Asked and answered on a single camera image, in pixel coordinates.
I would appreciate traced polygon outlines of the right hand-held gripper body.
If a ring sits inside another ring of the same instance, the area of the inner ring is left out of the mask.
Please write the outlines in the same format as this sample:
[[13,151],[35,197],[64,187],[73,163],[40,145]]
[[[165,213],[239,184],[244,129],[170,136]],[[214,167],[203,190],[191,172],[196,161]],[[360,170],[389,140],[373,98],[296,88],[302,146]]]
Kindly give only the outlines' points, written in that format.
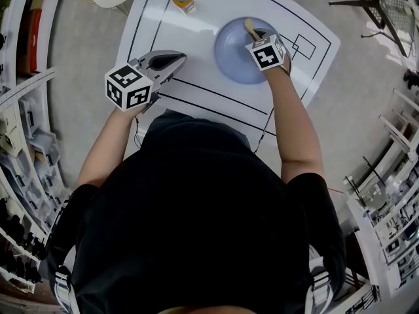
[[260,71],[279,67],[291,74],[291,55],[279,36],[272,34],[246,45],[253,61]]

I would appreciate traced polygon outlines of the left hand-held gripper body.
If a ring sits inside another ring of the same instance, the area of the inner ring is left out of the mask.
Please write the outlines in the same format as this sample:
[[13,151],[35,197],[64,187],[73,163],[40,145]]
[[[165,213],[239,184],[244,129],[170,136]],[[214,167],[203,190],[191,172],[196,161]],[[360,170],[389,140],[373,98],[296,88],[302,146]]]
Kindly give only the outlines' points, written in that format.
[[132,59],[105,74],[105,95],[121,111],[138,108],[151,102],[163,76],[162,58]]

